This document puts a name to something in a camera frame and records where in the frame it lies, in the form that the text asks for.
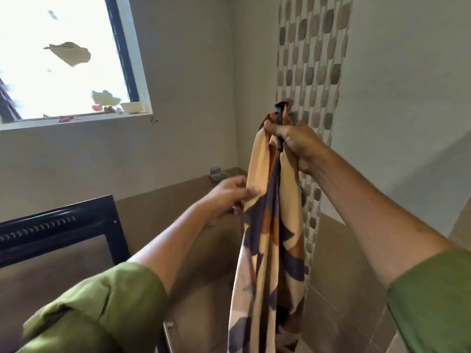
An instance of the black window frame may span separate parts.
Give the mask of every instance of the black window frame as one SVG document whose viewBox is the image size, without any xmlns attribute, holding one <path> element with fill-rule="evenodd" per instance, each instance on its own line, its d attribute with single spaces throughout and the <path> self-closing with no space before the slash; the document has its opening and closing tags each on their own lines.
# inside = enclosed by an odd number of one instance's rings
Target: black window frame
<svg viewBox="0 0 471 353">
<path fill-rule="evenodd" d="M 126 82 L 130 101 L 139 101 L 138 87 L 134 72 L 132 70 L 131 59 L 129 57 L 129 50 L 126 44 L 126 37 L 124 36 L 124 29 L 122 27 L 121 17 L 119 15 L 118 4 L 116 0 L 105 0 L 108 16 L 110 19 L 111 29 L 115 37 L 116 49 L 118 50 L 119 59 L 121 62 L 121 69 Z M 11 123 L 22 120 L 20 114 L 16 111 L 15 105 L 8 95 L 5 84 L 0 77 L 0 119 L 4 123 Z"/>
</svg>

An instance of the green sleeve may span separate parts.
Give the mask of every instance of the green sleeve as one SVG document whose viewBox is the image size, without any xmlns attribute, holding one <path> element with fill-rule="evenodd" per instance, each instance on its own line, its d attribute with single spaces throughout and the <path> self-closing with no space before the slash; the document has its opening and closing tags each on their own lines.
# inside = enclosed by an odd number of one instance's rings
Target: green sleeve
<svg viewBox="0 0 471 353">
<path fill-rule="evenodd" d="M 451 249 L 388 289 L 388 307 L 412 353 L 471 352 L 471 253 Z"/>
<path fill-rule="evenodd" d="M 86 279 L 41 308 L 24 324 L 32 352 L 153 352 L 167 294 L 159 277 L 122 263 Z"/>
</svg>

